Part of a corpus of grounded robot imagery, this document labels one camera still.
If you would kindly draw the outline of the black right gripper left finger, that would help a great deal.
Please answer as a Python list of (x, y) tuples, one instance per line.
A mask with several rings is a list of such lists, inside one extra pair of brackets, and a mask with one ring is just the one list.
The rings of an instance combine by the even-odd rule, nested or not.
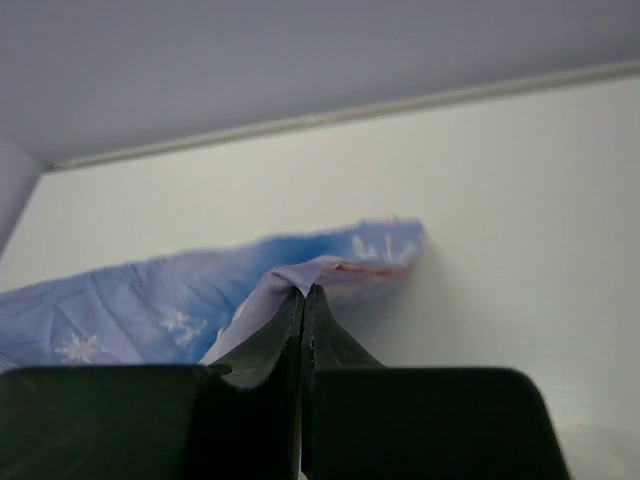
[(296, 479), (305, 299), (290, 291), (274, 316), (211, 365), (204, 412), (221, 479)]

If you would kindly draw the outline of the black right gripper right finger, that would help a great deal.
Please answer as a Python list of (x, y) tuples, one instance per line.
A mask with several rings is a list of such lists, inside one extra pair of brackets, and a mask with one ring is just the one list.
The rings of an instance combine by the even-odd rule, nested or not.
[(301, 461), (309, 479), (385, 479), (389, 370), (336, 320), (312, 287), (301, 344)]

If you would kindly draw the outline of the blue Frozen placemat cloth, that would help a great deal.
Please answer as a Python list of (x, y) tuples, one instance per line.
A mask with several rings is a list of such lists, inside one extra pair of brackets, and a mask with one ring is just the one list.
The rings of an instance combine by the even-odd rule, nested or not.
[(413, 269), (416, 220), (361, 222), (195, 250), (39, 282), (1, 296), (1, 367), (195, 364), (229, 352), (314, 285), (341, 303)]

